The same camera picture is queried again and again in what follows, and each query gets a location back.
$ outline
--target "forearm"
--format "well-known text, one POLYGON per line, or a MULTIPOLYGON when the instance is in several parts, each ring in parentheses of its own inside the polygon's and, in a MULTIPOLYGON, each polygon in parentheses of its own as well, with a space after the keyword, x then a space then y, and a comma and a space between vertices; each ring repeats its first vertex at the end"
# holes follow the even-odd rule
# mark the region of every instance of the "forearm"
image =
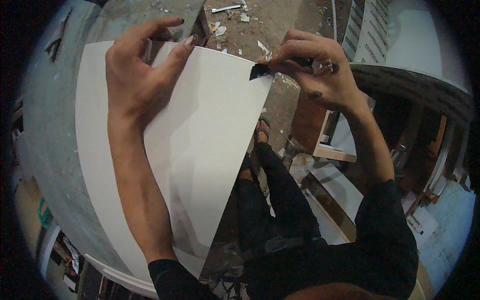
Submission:
POLYGON ((139 130, 108 120, 108 137, 120 201, 130 231, 147 262, 175 259, 165 200, 155 181, 139 130))
POLYGON ((393 179, 390 152, 366 101, 365 105, 345 109, 343 114, 350 125, 359 162, 372 178, 372 185, 393 179))

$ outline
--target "wrist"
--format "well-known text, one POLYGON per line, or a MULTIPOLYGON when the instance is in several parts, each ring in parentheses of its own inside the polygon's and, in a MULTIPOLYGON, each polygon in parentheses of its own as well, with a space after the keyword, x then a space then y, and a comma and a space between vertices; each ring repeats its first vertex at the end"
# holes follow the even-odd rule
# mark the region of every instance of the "wrist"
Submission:
POLYGON ((356 117, 360 119, 370 116, 373 117, 372 112, 368 107, 367 99, 360 90, 358 90, 358 92, 354 95, 350 96, 349 99, 350 101, 348 102, 348 105, 345 105, 341 111, 347 119, 349 117, 356 117))
POLYGON ((125 118, 118 118, 109 115, 107 118, 107 129, 110 144, 115 142, 135 141, 143 139, 143 132, 133 121, 125 118))

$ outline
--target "leg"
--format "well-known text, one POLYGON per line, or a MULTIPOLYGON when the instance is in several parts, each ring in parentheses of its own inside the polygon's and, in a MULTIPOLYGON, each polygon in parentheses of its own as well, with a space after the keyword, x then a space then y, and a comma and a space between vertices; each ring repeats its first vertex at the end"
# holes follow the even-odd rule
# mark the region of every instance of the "leg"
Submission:
MULTIPOLYGON (((263 121, 257 124, 257 127, 260 126, 263 126, 264 130, 268 128, 263 121)), ((264 132, 258 132, 255 151, 267 176, 270 202, 275 210, 276 219, 283 224, 300 229, 305 234, 312 234, 312 230, 315 229, 318 231, 317 219, 308 201, 266 141, 267 135, 264 132)))
POLYGON ((254 183, 250 169, 240 173, 235 186, 238 196, 240 249, 244 252, 257 248, 270 238, 266 235, 272 217, 265 196, 254 183))

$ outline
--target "dirty floor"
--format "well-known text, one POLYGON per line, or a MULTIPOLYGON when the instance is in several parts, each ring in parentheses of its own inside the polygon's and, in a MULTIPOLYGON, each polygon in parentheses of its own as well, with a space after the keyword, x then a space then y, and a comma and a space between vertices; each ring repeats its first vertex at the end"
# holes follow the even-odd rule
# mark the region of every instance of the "dirty floor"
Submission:
MULTIPOLYGON (((223 35, 211 37, 207 48, 218 51, 227 49, 230 54, 255 61, 263 55, 262 49, 258 47, 258 41, 270 51, 275 50, 289 29, 334 37, 331 21, 332 5, 329 0, 256 0, 247 1, 248 11, 235 9, 230 13, 225 11, 212 13, 211 10, 236 4, 241 4, 241 1, 206 1, 204 7, 209 24, 214 27, 215 22, 221 22, 220 26, 227 28, 223 35), (242 22, 241 13, 247 13, 250 21, 242 22)), ((340 1, 336 5, 337 17, 346 14, 346 17, 343 16, 337 22, 337 27, 343 28, 346 24, 343 24, 342 20, 346 23, 348 19, 350 1, 340 1)), ((339 40, 343 33, 338 32, 339 40)), ((289 84, 290 80, 286 75, 275 76, 262 112, 262 116, 267 117, 271 123, 269 143, 275 152, 287 148, 289 144, 288 136, 297 107, 300 91, 297 86, 289 84)), ((262 190, 267 194, 268 187, 262 171, 259 180, 262 190)), ((201 275, 204 281, 213 279, 226 268, 242 263, 235 248, 238 236, 236 205, 236 197, 232 193, 201 275)))

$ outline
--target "black sleeve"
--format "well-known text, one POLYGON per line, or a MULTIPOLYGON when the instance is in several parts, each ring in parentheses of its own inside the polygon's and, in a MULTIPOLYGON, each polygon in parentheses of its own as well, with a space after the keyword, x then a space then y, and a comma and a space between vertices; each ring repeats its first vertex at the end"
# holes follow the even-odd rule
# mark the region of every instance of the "black sleeve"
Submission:
POLYGON ((159 259, 148 264, 148 271, 158 297, 170 299, 218 299, 208 286, 201 284, 179 262, 159 259))
POLYGON ((415 237, 407 225, 400 190, 393 180, 377 184, 362 200, 355 224, 356 242, 382 262, 383 273, 399 273, 413 289, 418 269, 415 237))
POLYGON ((407 225, 401 199, 393 180, 375 185, 363 198, 355 217, 357 242, 401 244, 416 251, 417 244, 407 225))

